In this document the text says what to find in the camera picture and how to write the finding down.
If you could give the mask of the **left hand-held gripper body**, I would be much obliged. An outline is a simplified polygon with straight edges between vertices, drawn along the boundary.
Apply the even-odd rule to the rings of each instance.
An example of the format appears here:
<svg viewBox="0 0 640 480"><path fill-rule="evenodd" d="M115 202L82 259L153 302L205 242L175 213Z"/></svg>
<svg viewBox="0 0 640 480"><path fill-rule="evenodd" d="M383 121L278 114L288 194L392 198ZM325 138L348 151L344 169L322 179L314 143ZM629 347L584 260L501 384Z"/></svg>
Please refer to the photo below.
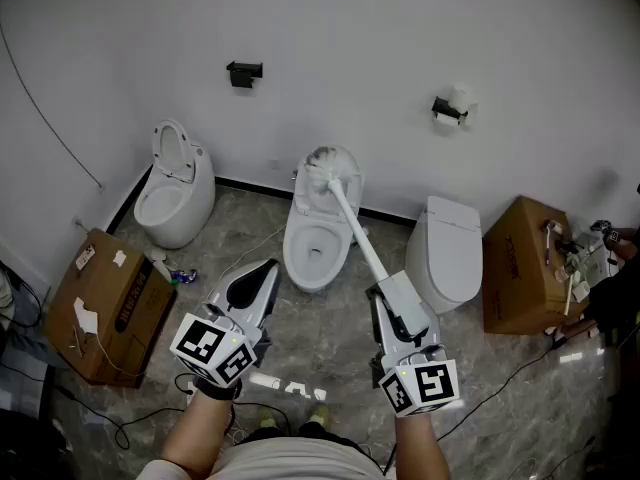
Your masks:
<svg viewBox="0 0 640 480"><path fill-rule="evenodd" d="M269 346L266 319L258 330L244 332L239 318L204 309L205 316L185 315L170 351L196 375L219 387L230 387L262 361Z"/></svg>

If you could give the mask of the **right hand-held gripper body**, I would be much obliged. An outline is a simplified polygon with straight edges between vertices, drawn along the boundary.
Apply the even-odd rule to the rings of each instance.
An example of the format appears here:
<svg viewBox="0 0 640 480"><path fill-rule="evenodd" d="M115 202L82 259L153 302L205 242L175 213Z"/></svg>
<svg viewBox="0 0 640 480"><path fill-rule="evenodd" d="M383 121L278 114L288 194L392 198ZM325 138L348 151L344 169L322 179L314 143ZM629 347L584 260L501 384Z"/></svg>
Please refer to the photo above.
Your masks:
<svg viewBox="0 0 640 480"><path fill-rule="evenodd" d="M376 324L374 337L379 351L372 359L372 385L397 417L435 411L459 398L456 362L446 356L438 324L408 342L391 325Z"/></svg>

